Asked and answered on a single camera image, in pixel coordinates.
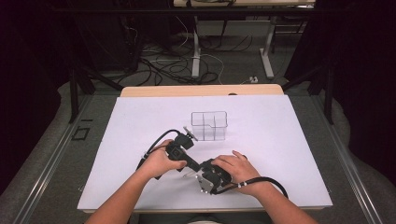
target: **black cable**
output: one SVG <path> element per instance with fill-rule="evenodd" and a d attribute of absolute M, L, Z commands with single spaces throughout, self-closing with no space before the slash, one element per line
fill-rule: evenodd
<path fill-rule="evenodd" d="M 139 169 L 139 167 L 143 164 L 143 162 L 145 162 L 145 160 L 149 157 L 149 154 L 153 151 L 152 149 L 154 149 L 154 147 L 158 144 L 158 142 L 160 142 L 161 139 L 163 139 L 169 133 L 180 134 L 180 132 L 176 129 L 171 129 L 171 130 L 168 130 L 165 133 L 163 133 L 159 138 L 157 138 L 157 140 L 155 140 L 155 142 L 151 145 L 151 147 L 148 149 L 148 151 L 145 153 L 145 155 L 143 155 L 139 164 L 137 164 L 136 170 Z"/>
<path fill-rule="evenodd" d="M 185 62 L 186 63 L 184 65 L 184 67 L 187 67 L 188 64 L 189 64 L 188 59 L 186 57 L 184 57 L 184 56 L 178 56 L 177 59 L 175 59 L 175 61 L 172 62 L 172 63 L 161 63 L 161 59 L 160 59 L 161 56 L 162 55 L 157 56 L 157 58 L 155 59 L 155 62 L 157 64 L 159 64 L 159 65 L 162 65 L 163 68 L 168 67 L 168 66 L 172 67 L 172 65 L 177 64 L 177 63 L 181 63 L 181 62 Z"/>
<path fill-rule="evenodd" d="M 163 67 L 160 68 L 160 67 L 155 66 L 154 64 L 152 64 L 151 62 L 149 62 L 146 59 L 142 59 L 142 62 L 144 64 L 146 64 L 147 66 L 149 66 L 149 67 L 153 68 L 154 70 L 156 70 L 159 74 L 161 74 L 163 76 L 166 76 L 166 77 L 169 77 L 169 78 L 171 78 L 171 79 L 173 79 L 173 80 L 175 80 L 175 81 L 177 81 L 179 83 L 183 83 L 183 84 L 191 84 L 191 85 L 197 84 L 197 85 L 201 85 L 201 84 L 205 84 L 205 83 L 209 83 L 209 82 L 215 81 L 215 80 L 217 80 L 217 77 L 218 77 L 218 75 L 216 73 L 212 73 L 212 72 L 208 72 L 207 71 L 208 70 L 208 65 L 207 65 L 207 63 L 205 61 L 203 61 L 203 62 L 205 64 L 207 72 L 202 74 L 200 76 L 200 78 L 193 78 L 191 76 L 180 77 L 180 76 L 176 76 L 172 72 L 168 72 L 168 71 L 164 71 L 163 70 L 164 68 L 170 66 L 171 64 L 168 64 L 168 65 L 163 66 Z M 209 75 L 214 75 L 214 77 L 209 79 L 209 80 L 205 80 Z"/>
<path fill-rule="evenodd" d="M 159 86 L 161 84 L 161 82 L 163 82 L 163 77 L 158 73 L 155 73 L 155 75 L 156 76 L 154 77 L 154 86 Z"/>
<path fill-rule="evenodd" d="M 117 83 L 120 84 L 125 78 L 133 76 L 133 75 L 138 75 L 139 73 L 144 73 L 144 72 L 150 72 L 151 73 L 150 70 L 141 70 L 141 71 L 136 71 L 136 72 L 131 73 L 131 74 L 125 74 L 125 75 L 119 77 L 119 80 L 117 81 Z"/>
<path fill-rule="evenodd" d="M 181 55 L 179 55 L 179 53 L 176 52 L 176 51 L 173 51 L 173 50 L 171 50 L 171 49 L 162 47 L 161 44 L 158 44 L 157 42 L 155 42 L 155 40 L 152 39 L 151 37 L 145 36 L 145 38 L 146 38 L 147 41 L 149 41 L 149 42 L 151 42 L 151 43 L 154 43 L 153 46 L 156 46 L 156 47 L 157 47 L 158 52 L 153 52 L 152 54 L 145 54 L 144 56 L 153 56 L 153 55 L 157 55 L 157 54 L 168 55 L 168 56 L 175 56 L 175 57 L 180 57 L 180 56 L 181 56 Z M 143 51 L 143 52 L 148 51 L 148 49 L 150 49 L 150 48 L 151 48 L 151 46 L 148 46 L 148 47 L 144 48 L 142 51 Z"/>
<path fill-rule="evenodd" d="M 220 0 L 220 2 L 228 2 L 227 7 L 231 7 L 235 1 L 236 0 L 231 0 L 231 1 Z M 227 23 L 228 23 L 228 18 L 226 18 L 223 22 L 222 29 L 221 29 L 221 35 L 220 35 L 220 42 L 219 42 L 218 46 L 215 47 L 215 49 L 221 47 L 221 45 L 222 45 L 222 38 L 224 37 L 224 32 L 225 32 L 225 28 L 227 27 Z"/>
<path fill-rule="evenodd" d="M 224 193 L 225 191 L 228 191 L 230 189 L 242 188 L 246 185 L 257 183 L 257 182 L 262 182 L 262 181 L 268 181 L 268 182 L 271 182 L 272 184 L 275 184 L 282 191 L 283 195 L 286 198 L 289 198 L 288 193 L 286 192 L 285 188 L 283 188 L 283 186 L 279 182 L 277 182 L 276 180 L 274 180 L 271 177 L 266 177 L 266 176 L 255 177 L 255 178 L 249 179 L 247 181 L 241 182 L 239 184 L 232 183 L 233 184 L 232 186 L 230 186 L 226 189 L 222 189 L 220 191 L 212 192 L 212 194 L 215 194 L 215 195 L 221 194 L 221 193 Z"/>
<path fill-rule="evenodd" d="M 253 42 L 253 36 L 250 36 L 250 41 L 247 44 L 246 47 L 244 47 L 243 49 L 237 49 L 239 46 L 242 45 L 242 43 L 245 42 L 246 39 L 248 39 L 249 35 L 245 36 L 242 41 L 240 41 L 237 45 L 235 45 L 234 47 L 232 47 L 231 49 L 217 49 L 217 47 L 215 48 L 210 48 L 210 47 L 205 47 L 204 45 L 200 44 L 200 47 L 202 49 L 204 49 L 205 51 L 210 51 L 210 52 L 231 52 L 231 51 L 236 51 L 236 52 L 240 52 L 240 51 L 244 51 L 246 49 L 248 49 L 251 46 L 251 43 Z"/>

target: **forearm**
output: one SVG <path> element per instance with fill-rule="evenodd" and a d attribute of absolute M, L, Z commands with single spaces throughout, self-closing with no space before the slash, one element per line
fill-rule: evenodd
<path fill-rule="evenodd" d="M 253 196 L 262 204 L 274 223 L 317 223 L 307 213 L 284 197 L 268 182 L 256 183 Z"/>
<path fill-rule="evenodd" d="M 148 182 L 149 178 L 145 174 L 136 171 L 91 215 L 86 223 L 125 224 Z"/>

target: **gray carpet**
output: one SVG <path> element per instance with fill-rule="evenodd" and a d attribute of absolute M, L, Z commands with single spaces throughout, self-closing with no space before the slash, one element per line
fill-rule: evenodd
<path fill-rule="evenodd" d="M 227 44 L 232 46 L 234 42 L 235 39 L 227 39 L 225 46 L 228 47 Z M 280 36 L 276 40 L 276 53 L 270 56 L 276 73 L 275 82 L 284 81 L 282 76 L 297 42 L 298 36 L 294 35 Z M 221 82 L 224 84 L 239 84 L 250 76 L 257 76 L 260 83 L 270 83 L 271 80 L 265 78 L 258 55 L 257 46 L 260 44 L 260 41 L 259 43 L 253 43 L 247 51 L 243 52 L 213 53 L 216 57 L 221 58 L 224 64 Z M 221 71 L 222 66 L 219 61 L 207 57 L 209 69 L 217 73 Z M 146 76 L 133 75 L 125 78 L 121 84 L 133 86 L 143 81 Z M 153 85 L 153 83 L 152 78 L 147 85 Z M 163 85 L 179 84 L 169 78 L 164 78 Z M 331 208 L 309 213 L 320 223 L 367 223 L 344 170 L 339 165 L 339 160 L 333 150 L 332 139 L 330 139 L 328 131 L 323 126 L 312 98 L 306 93 L 306 85 L 307 83 L 303 83 L 292 88 L 287 91 L 287 94 L 292 100 L 305 137 L 312 149 L 323 179 L 331 191 L 330 195 L 334 203 Z M 87 214 L 76 209 L 81 194 L 80 187 L 84 185 L 88 178 L 95 152 L 106 129 L 112 106 L 119 94 L 111 91 L 108 86 L 101 82 L 96 81 L 95 86 L 98 89 L 97 93 L 89 97 L 90 102 L 86 110 L 74 124 L 73 133 L 76 133 L 78 127 L 89 129 L 87 138 L 66 142 L 66 150 L 62 154 L 55 172 L 51 174 L 50 182 L 43 186 L 44 190 L 38 195 L 37 204 L 33 204 L 32 208 L 34 209 L 25 219 L 28 223 L 82 223 L 88 217 Z M 18 216 L 35 182 L 45 170 L 55 148 L 64 138 L 65 131 L 70 127 L 67 123 L 70 118 L 68 85 L 62 86 L 59 91 L 63 97 L 63 103 L 58 114 L 32 151 L 31 156 L 0 197 L 0 223 L 12 223 Z M 347 145 L 348 123 L 342 113 L 341 106 L 336 102 L 334 102 L 333 107 L 333 120 L 335 129 L 344 144 Z M 354 161 L 383 223 L 396 223 L 396 190 L 394 186 L 371 167 L 356 158 Z"/>

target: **table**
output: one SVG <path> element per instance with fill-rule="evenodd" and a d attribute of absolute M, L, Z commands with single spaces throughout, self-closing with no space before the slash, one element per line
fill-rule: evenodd
<path fill-rule="evenodd" d="M 174 0 L 175 7 L 186 7 L 187 0 Z M 191 0 L 192 7 L 226 7 L 224 3 L 204 3 Z M 304 6 L 315 4 L 315 0 L 236 0 L 233 7 L 284 7 L 284 6 Z M 223 21 L 198 21 L 195 17 L 197 31 L 194 32 L 194 56 L 192 61 L 192 77 L 199 76 L 199 64 L 201 49 L 199 47 L 198 35 L 221 35 Z M 269 21 L 227 21 L 227 28 L 223 35 L 265 35 L 264 48 L 260 49 L 262 64 L 267 78 L 274 78 L 268 52 L 276 27 L 276 17 Z"/>
<path fill-rule="evenodd" d="M 228 96 L 229 94 L 237 94 L 237 96 Z M 265 102 L 260 101 L 257 104 L 256 100 L 258 98 L 256 97 L 265 99 Z M 269 176 L 284 183 L 284 187 L 289 190 L 290 199 L 302 208 L 331 206 L 332 202 L 306 144 L 297 118 L 285 116 L 281 122 L 274 120 L 278 116 L 283 116 L 283 113 L 290 115 L 294 113 L 291 105 L 287 106 L 288 104 L 278 102 L 285 100 L 288 101 L 289 97 L 283 95 L 283 91 L 278 85 L 125 88 L 114 107 L 110 122 L 107 125 L 105 136 L 96 155 L 89 180 L 78 204 L 78 209 L 85 212 L 93 212 L 120 186 L 124 178 L 135 169 L 140 160 L 140 155 L 137 153 L 142 154 L 144 152 L 135 150 L 144 148 L 142 146 L 145 146 L 149 141 L 154 141 L 153 136 L 158 137 L 155 133 L 158 131 L 157 129 L 160 129 L 162 133 L 163 130 L 169 129 L 170 126 L 179 127 L 180 123 L 184 122 L 180 114 L 186 115 L 184 113 L 186 108 L 188 108 L 187 111 L 189 109 L 196 111 L 194 109 L 201 107 L 208 109 L 213 105 L 218 105 L 218 102 L 221 102 L 219 107 L 227 108 L 226 111 L 231 112 L 230 122 L 233 127 L 230 125 L 228 127 L 227 141 L 197 142 L 193 149 L 188 151 L 192 158 L 202 162 L 219 154 L 229 154 L 231 152 L 230 147 L 244 147 L 245 154 L 256 168 L 262 172 L 265 170 L 265 173 Z M 197 104 L 197 102 L 203 102 L 205 105 Z M 243 104 L 254 105 L 254 109 L 250 109 L 249 106 L 243 106 Z M 242 113 L 243 116 L 241 117 L 235 112 L 235 110 L 243 111 L 244 108 L 249 113 L 247 118 L 244 113 Z M 272 127 L 272 133 L 254 132 L 254 127 L 250 129 L 252 132 L 245 131 L 246 127 L 248 127 L 244 126 L 245 124 L 252 124 L 253 126 L 259 124 L 262 127 L 260 124 L 264 120 L 266 120 L 268 127 Z M 288 135 L 290 140 L 279 141 L 279 137 L 282 138 L 280 132 Z M 258 140 L 244 141 L 244 139 L 249 138 Z M 256 151 L 256 149 L 264 148 L 264 146 L 270 147 L 267 147 L 262 153 Z M 262 161 L 262 158 L 268 158 L 270 154 L 275 155 L 274 158 L 276 159 L 274 161 L 276 161 L 276 164 L 272 163 L 269 167 L 263 168 L 262 164 L 267 163 L 267 161 Z M 188 168 L 185 168 L 182 173 L 176 171 L 168 172 L 159 181 L 152 180 L 148 182 L 141 199 L 136 205 L 135 212 L 174 213 L 262 210 L 261 205 L 256 200 L 237 192 L 230 192 L 225 196 L 200 193 L 199 185 L 195 178 L 180 179 L 184 173 L 189 171 Z M 315 197 L 307 197 L 312 195 L 313 190 L 318 190 L 318 194 L 314 193 Z M 175 197 L 174 194 L 179 192 L 182 192 L 183 196 Z M 239 204 L 231 203 L 234 202 L 235 198 Z"/>

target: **finger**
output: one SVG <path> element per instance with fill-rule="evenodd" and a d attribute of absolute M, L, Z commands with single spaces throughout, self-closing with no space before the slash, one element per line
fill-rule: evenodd
<path fill-rule="evenodd" d="M 234 165 L 240 161 L 237 157 L 231 155 L 219 155 L 217 156 L 217 159 L 221 161 L 226 161 L 231 165 Z"/>
<path fill-rule="evenodd" d="M 229 174 L 233 174 L 234 167 L 227 161 L 220 160 L 220 159 L 214 159 L 211 163 L 213 165 L 219 166 L 223 170 L 227 171 Z"/>
<path fill-rule="evenodd" d="M 233 154 L 234 154 L 237 158 L 241 159 L 242 161 L 247 161 L 247 160 L 248 160 L 248 158 L 247 158 L 245 155 L 242 155 L 242 154 L 241 154 L 240 152 L 238 152 L 238 151 L 233 150 Z"/>
<path fill-rule="evenodd" d="M 186 161 L 172 161 L 173 169 L 181 169 L 187 165 Z"/>
<path fill-rule="evenodd" d="M 171 142 L 173 142 L 172 139 L 166 139 L 160 144 L 160 146 L 168 146 Z"/>
<path fill-rule="evenodd" d="M 159 146 L 157 146 L 157 147 L 154 147 L 154 148 L 151 150 L 151 152 L 156 151 L 156 150 L 165 151 L 165 148 L 166 148 L 166 146 L 159 145 Z"/>

